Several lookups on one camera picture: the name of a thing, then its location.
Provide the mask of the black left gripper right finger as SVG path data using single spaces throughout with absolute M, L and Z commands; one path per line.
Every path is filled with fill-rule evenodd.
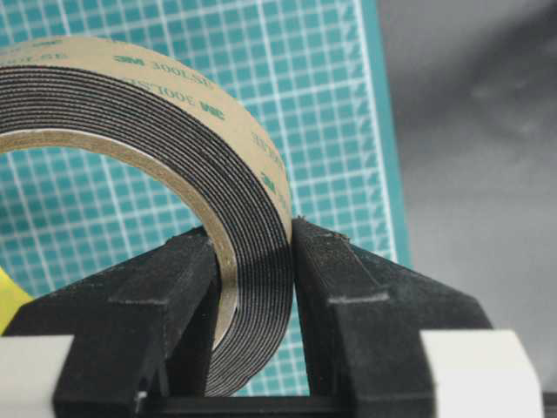
M 420 332 L 488 329 L 480 303 L 305 219 L 292 253 L 311 394 L 345 417 L 433 416 Z

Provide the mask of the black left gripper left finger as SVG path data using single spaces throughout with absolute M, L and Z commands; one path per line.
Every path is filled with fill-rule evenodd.
M 201 396 L 218 307 L 203 228 L 22 305 L 1 337 L 4 417 L 134 417 Z

